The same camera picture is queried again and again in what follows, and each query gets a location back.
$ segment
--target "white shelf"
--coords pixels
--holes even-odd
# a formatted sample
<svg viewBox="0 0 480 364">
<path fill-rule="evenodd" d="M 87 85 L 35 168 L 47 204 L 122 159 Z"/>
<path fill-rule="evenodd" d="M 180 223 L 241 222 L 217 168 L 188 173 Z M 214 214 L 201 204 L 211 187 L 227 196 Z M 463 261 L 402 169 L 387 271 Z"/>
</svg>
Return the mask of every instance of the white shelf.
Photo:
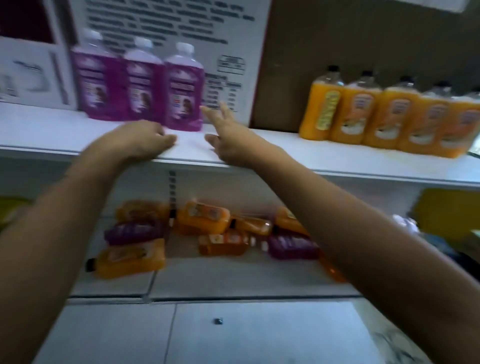
<svg viewBox="0 0 480 364">
<path fill-rule="evenodd" d="M 119 122 L 97 121 L 76 111 L 0 103 L 0 156 L 52 159 L 77 155 Z M 177 145 L 156 162 L 227 168 L 201 133 L 176 132 Z M 254 130 L 313 171 L 333 176 L 480 187 L 480 160 L 421 156 L 394 150 L 301 139 L 296 133 Z"/>
<path fill-rule="evenodd" d="M 84 261 L 96 258 L 107 247 L 103 232 L 114 223 L 113 218 L 99 220 Z M 100 279 L 93 272 L 85 272 L 83 264 L 70 295 L 74 298 L 105 298 L 109 302 L 112 298 L 139 298 L 147 294 L 153 275 L 153 272 L 148 272 L 116 279 Z"/>
<path fill-rule="evenodd" d="M 276 260 L 260 249 L 239 257 L 198 254 L 196 237 L 172 235 L 167 265 L 154 278 L 149 297 L 159 301 L 278 299 L 360 296 L 334 282 L 316 260 Z"/>
</svg>

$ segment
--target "white paper sign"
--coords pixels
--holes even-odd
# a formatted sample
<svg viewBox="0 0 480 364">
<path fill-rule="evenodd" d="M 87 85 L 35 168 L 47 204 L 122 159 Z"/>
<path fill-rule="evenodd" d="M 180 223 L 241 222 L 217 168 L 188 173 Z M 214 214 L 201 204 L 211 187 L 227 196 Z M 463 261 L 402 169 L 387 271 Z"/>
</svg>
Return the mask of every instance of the white paper sign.
<svg viewBox="0 0 480 364">
<path fill-rule="evenodd" d="M 153 40 L 162 59 L 178 41 L 195 46 L 205 67 L 204 104 L 225 101 L 248 124 L 262 55 L 270 0 L 70 0 L 79 39 L 82 28 L 102 33 L 117 54 L 133 38 Z"/>
</svg>

